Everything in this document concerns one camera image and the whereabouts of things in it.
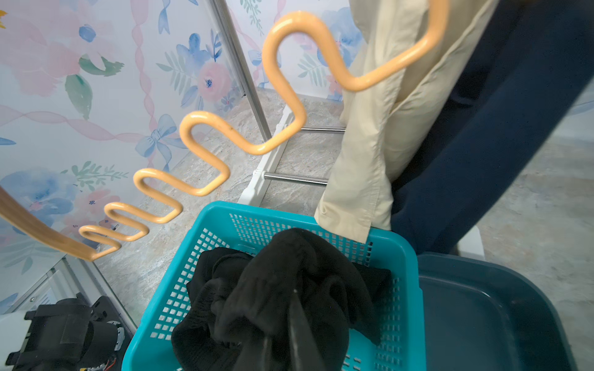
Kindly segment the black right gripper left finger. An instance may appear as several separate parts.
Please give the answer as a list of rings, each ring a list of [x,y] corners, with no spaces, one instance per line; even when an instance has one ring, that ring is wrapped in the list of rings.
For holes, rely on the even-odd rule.
[[[269,371],[273,367],[272,340],[269,336],[264,335],[258,341],[258,345],[257,370]]]

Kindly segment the beige shorts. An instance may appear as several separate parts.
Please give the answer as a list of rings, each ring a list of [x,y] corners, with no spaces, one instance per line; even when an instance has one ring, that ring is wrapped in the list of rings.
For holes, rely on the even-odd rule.
[[[497,7],[457,0],[442,40],[420,60],[358,93],[343,93],[340,154],[315,211],[323,229],[363,243],[372,228],[389,230],[391,184],[411,162],[459,80]],[[424,1],[352,1],[364,45],[351,64],[367,74],[425,34]]]

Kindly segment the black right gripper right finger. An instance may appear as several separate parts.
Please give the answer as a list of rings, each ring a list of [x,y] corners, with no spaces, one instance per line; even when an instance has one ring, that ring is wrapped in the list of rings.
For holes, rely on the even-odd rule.
[[[326,369],[297,290],[292,292],[289,304],[288,334],[291,370],[322,371]]]

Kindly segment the black shorts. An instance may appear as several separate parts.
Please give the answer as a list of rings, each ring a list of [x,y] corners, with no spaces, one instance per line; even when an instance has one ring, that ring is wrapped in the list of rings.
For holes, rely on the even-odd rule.
[[[258,341],[267,335],[271,370],[291,370],[288,314],[297,290],[325,370],[339,370],[352,329],[380,342],[374,303],[390,278],[300,228],[277,233],[255,256],[206,251],[187,284],[190,310],[173,329],[173,352],[185,370],[257,370]]]

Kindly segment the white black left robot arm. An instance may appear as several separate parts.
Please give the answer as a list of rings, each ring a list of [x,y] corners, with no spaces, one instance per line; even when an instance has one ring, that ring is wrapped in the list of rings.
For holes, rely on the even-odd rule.
[[[1,316],[2,370],[121,370],[133,332],[110,298],[81,294]]]

